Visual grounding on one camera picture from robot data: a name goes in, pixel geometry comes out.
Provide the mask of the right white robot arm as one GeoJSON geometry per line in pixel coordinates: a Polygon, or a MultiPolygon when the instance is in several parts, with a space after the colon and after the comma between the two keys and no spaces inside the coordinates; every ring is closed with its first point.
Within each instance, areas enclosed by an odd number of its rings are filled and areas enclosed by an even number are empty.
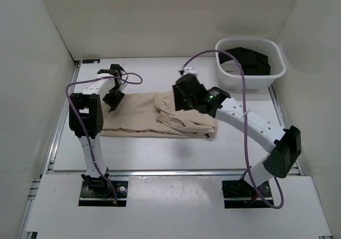
{"type": "Polygon", "coordinates": [[[239,183],[245,196],[252,196],[259,186],[272,178],[285,178],[301,154],[301,132],[271,124],[253,112],[246,113],[229,93],[213,87],[206,89],[195,75],[186,74],[173,85],[175,109],[196,110],[227,123],[255,140],[267,155],[252,165],[239,183]]]}

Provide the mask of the beige trousers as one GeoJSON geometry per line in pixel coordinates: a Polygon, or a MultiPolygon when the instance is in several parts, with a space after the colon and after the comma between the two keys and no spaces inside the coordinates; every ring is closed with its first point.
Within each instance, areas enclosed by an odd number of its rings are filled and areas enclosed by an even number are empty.
{"type": "Polygon", "coordinates": [[[104,103],[102,110],[104,137],[209,138],[218,127],[207,114],[176,111],[172,91],[127,94],[116,110],[104,103]]]}

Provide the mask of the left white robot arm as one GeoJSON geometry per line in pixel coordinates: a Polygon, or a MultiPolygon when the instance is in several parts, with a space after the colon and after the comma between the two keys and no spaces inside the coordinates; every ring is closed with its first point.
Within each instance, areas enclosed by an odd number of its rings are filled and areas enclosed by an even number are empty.
{"type": "Polygon", "coordinates": [[[109,108],[108,112],[112,112],[125,96],[123,89],[126,84],[121,80],[124,72],[123,67],[112,64],[109,69],[99,70],[96,81],[90,81],[86,90],[67,95],[69,127],[82,146],[86,162],[86,173],[82,174],[82,179],[99,197],[117,197],[104,163],[100,132],[104,126],[102,104],[109,108]]]}

